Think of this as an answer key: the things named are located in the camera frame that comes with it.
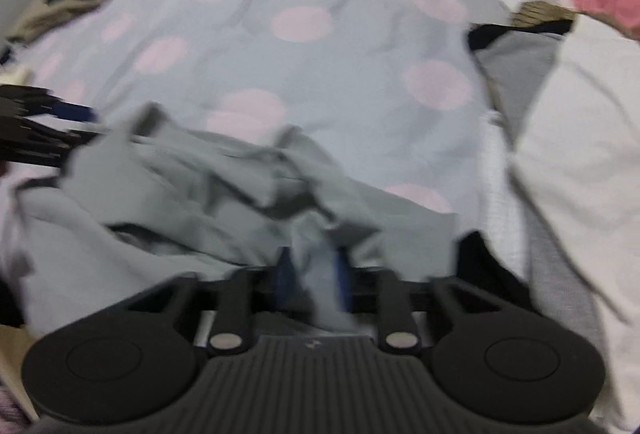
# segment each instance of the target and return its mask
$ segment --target bedsheet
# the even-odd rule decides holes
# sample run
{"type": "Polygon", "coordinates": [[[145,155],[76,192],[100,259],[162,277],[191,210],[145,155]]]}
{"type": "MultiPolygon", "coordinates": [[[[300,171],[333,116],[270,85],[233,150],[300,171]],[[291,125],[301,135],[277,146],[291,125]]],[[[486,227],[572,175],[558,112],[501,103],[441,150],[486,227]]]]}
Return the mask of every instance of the bedsheet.
{"type": "MultiPolygon", "coordinates": [[[[482,222],[487,109],[463,34],[469,21],[503,20],[497,0],[110,0],[20,59],[35,85],[94,106],[107,125],[147,101],[247,141],[298,125],[348,176],[457,213],[463,233],[482,222]]],[[[6,180],[4,207],[16,179],[41,173],[6,180]]],[[[16,232],[5,220],[0,254],[20,289],[30,266],[10,248],[16,232]]]]}

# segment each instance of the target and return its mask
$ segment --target ribbed black surface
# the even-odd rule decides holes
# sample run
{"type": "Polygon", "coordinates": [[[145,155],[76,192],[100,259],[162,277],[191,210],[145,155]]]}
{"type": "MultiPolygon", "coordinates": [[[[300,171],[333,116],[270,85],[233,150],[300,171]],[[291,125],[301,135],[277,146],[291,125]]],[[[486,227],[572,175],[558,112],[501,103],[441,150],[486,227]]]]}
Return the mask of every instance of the ribbed black surface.
{"type": "Polygon", "coordinates": [[[362,337],[262,337],[212,359],[191,390],[154,416],[110,428],[55,421],[50,434],[597,434],[585,417],[553,426],[503,425],[447,398],[420,360],[362,337]]]}

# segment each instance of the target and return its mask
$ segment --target white garment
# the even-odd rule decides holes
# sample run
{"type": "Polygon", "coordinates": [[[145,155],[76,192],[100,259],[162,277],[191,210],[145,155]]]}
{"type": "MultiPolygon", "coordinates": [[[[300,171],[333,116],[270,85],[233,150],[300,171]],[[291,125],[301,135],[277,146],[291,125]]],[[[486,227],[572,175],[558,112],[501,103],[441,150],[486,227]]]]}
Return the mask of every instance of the white garment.
{"type": "Polygon", "coordinates": [[[526,281],[529,279],[527,233],[522,203],[509,179],[509,151],[501,119],[500,113],[493,110],[482,118],[482,229],[487,248],[498,262],[526,281]]]}
{"type": "Polygon", "coordinates": [[[640,424],[640,46],[578,16],[516,144],[514,171],[593,287],[612,432],[640,424]]]}

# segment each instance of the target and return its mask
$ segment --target gray garment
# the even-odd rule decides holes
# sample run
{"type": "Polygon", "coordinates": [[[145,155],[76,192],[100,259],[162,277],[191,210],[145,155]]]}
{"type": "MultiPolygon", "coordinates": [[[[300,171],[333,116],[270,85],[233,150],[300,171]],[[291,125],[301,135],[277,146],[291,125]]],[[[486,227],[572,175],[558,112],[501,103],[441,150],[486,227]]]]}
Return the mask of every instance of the gray garment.
{"type": "MultiPolygon", "coordinates": [[[[509,32],[476,57],[492,81],[511,143],[517,143],[531,104],[555,63],[562,37],[509,32]]],[[[555,234],[523,196],[530,255],[530,289],[536,306],[548,317],[587,338],[605,353],[604,338],[587,283],[574,270],[555,234]]]]}
{"type": "Polygon", "coordinates": [[[176,273],[273,265],[283,246],[316,304],[313,324],[331,330],[353,327],[337,305],[331,245],[411,281],[453,272],[454,215],[353,181],[294,128],[261,147],[186,131],[149,106],[76,151],[58,186],[18,194],[22,297],[38,333],[176,273]]]}

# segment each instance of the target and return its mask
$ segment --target polka dot bedsheet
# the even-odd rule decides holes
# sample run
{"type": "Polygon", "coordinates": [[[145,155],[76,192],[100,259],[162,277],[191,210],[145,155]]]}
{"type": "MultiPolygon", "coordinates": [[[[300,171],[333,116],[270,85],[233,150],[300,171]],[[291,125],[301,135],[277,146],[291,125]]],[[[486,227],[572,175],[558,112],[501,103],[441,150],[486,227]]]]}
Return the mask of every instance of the polka dot bedsheet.
{"type": "Polygon", "coordinates": [[[481,223],[487,109],[466,28],[504,18],[498,0],[110,0],[21,59],[107,125],[147,101],[247,141],[298,125],[351,177],[459,214],[462,233],[481,223]]]}

